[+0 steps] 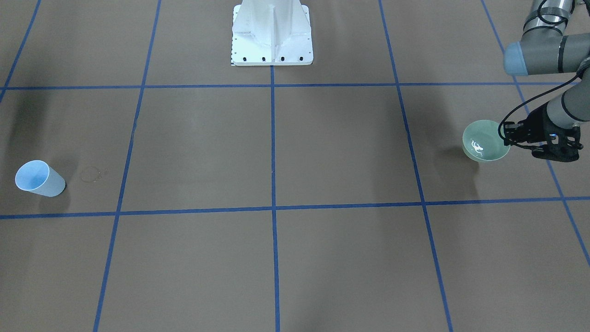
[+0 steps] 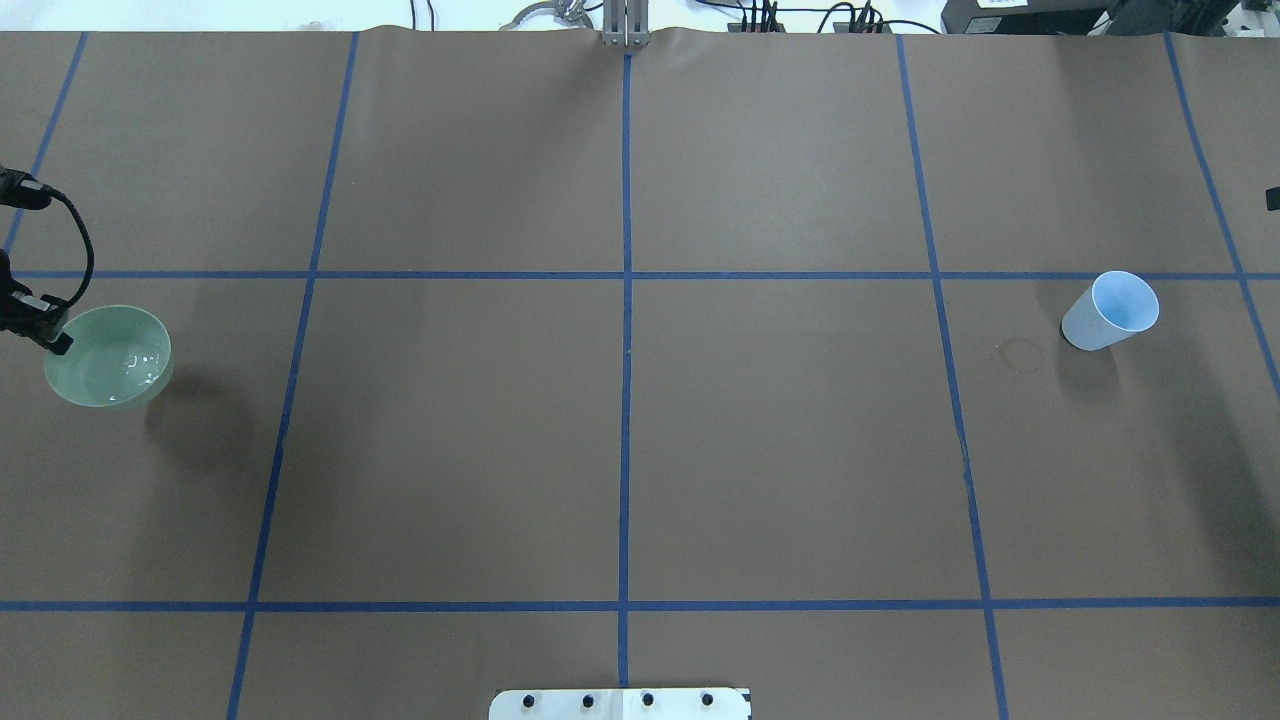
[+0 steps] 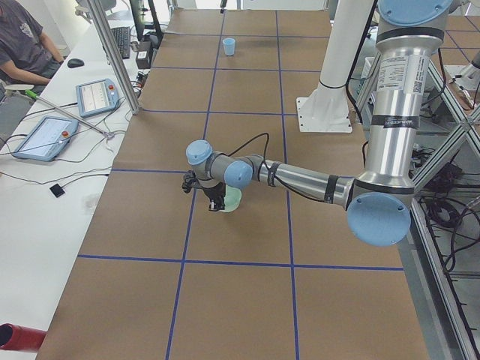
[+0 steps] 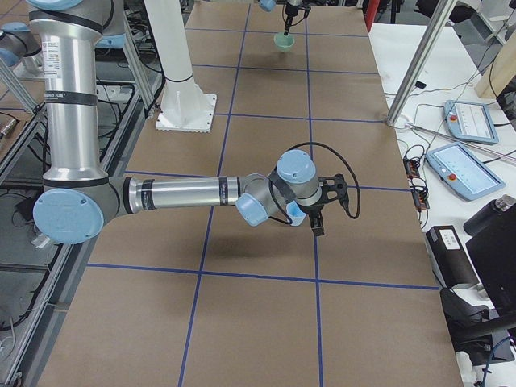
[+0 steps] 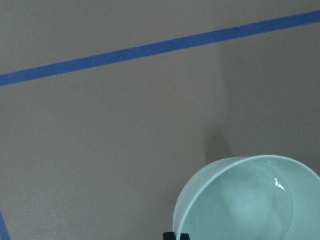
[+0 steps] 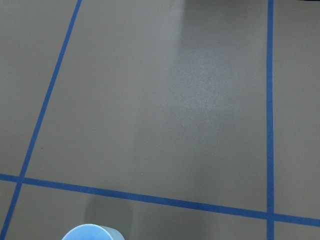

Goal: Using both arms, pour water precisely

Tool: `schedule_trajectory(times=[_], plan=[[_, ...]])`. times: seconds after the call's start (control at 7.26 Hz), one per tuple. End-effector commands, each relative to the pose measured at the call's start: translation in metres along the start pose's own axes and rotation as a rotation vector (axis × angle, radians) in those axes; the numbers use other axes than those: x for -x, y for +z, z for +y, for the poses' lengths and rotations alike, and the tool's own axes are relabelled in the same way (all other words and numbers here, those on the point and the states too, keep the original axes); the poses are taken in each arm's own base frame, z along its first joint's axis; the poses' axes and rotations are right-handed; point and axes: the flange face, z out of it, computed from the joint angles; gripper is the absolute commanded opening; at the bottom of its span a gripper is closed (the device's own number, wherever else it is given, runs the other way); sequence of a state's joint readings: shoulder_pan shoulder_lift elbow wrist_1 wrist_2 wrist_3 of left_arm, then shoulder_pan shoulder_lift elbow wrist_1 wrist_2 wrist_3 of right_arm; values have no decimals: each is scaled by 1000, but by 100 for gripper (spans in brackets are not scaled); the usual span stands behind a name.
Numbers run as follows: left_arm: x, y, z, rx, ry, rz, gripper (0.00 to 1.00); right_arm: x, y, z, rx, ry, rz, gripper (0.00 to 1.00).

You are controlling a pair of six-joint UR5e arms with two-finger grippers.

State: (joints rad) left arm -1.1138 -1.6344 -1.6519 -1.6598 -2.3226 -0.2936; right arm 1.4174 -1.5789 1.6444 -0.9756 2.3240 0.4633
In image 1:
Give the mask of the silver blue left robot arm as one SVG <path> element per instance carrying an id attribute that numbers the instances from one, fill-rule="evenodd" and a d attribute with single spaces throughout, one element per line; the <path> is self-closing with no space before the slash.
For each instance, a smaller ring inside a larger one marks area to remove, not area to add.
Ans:
<path id="1" fill-rule="evenodd" d="M 524 120 L 498 126 L 504 145 L 531 151 L 533 157 L 573 162 L 583 149 L 581 125 L 590 119 L 589 34 L 567 35 L 573 0 L 535 0 L 520 41 L 504 51 L 510 76 L 571 73 L 564 92 L 532 111 Z"/>

